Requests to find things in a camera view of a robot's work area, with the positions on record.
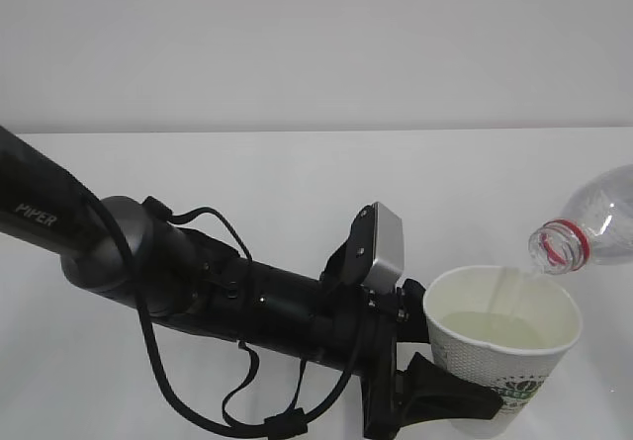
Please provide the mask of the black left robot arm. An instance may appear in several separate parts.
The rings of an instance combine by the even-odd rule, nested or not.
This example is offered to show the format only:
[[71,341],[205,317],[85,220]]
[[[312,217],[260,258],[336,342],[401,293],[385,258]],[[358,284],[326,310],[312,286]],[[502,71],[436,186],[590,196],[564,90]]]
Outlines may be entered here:
[[[440,419],[490,420],[502,400],[414,355],[397,367],[401,343],[429,339],[424,287],[404,279],[401,219],[365,206],[318,279],[255,262],[245,244],[227,245],[190,227],[196,209],[174,214],[154,198],[97,198],[64,168],[9,131],[1,133],[1,229],[56,253],[74,286],[134,308],[150,366],[167,402],[185,419],[233,439],[289,439],[361,382],[363,434],[392,439],[405,426]],[[210,420],[170,386],[153,328],[234,341],[253,380],[264,347],[340,371],[311,410],[295,402],[258,424]]]

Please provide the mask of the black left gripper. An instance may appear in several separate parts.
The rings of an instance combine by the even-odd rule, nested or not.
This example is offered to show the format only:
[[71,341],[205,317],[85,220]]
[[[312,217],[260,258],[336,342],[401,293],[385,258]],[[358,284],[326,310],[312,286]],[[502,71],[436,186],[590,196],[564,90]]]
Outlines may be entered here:
[[[341,370],[355,343],[358,287],[328,294],[311,281],[311,358]],[[403,428],[435,420],[492,420],[503,401],[493,389],[447,372],[416,352],[397,370],[398,343],[429,343],[425,288],[414,279],[371,295],[353,374],[360,378],[363,437],[393,439]]]

